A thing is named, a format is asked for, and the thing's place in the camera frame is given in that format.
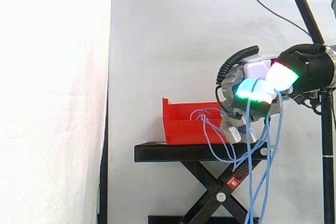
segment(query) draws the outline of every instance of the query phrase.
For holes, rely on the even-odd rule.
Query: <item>white curtain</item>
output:
[[[0,0],[0,223],[95,223],[110,6]]]

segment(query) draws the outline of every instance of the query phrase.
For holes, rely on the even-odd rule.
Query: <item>glowing green light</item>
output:
[[[289,89],[298,78],[294,71],[277,62],[266,75],[266,81],[278,91]]]
[[[252,88],[257,79],[245,79],[238,87],[236,95],[243,99],[251,99],[257,102],[272,103],[271,94],[274,93],[273,88],[268,85],[265,80],[259,80],[252,92]]]

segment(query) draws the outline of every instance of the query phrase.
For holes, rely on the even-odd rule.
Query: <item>white backdrop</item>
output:
[[[303,26],[293,0],[262,1]],[[326,42],[336,44],[330,0],[309,3]],[[113,224],[145,224],[147,215],[182,215],[204,191],[181,164],[133,162],[134,145],[164,140],[162,97],[172,102],[214,101],[218,69],[236,51],[257,44],[261,53],[278,54],[310,42],[255,0],[112,0],[111,34],[109,221]],[[319,118],[289,102],[284,120],[265,223],[320,224]],[[223,168],[206,165],[215,174]],[[257,168],[255,178],[264,168],[264,164]],[[248,183],[235,195],[248,206]]]
[[[95,223],[110,5],[0,0],[0,223]]]

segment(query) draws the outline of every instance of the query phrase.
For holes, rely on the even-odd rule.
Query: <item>metal bolt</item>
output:
[[[216,199],[219,201],[219,202],[224,202],[226,200],[226,195],[225,193],[218,193],[216,195]]]
[[[267,156],[267,152],[268,152],[267,148],[262,148],[262,149],[260,150],[260,154],[261,154],[262,156]]]

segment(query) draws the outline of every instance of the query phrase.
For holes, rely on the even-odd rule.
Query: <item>black coiled cable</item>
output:
[[[252,46],[252,47],[245,48],[241,51],[238,51],[234,55],[232,55],[230,58],[228,58],[218,71],[216,84],[220,85],[222,83],[227,73],[229,73],[230,69],[234,66],[234,64],[237,64],[242,59],[255,55],[257,53],[259,53],[259,47]]]

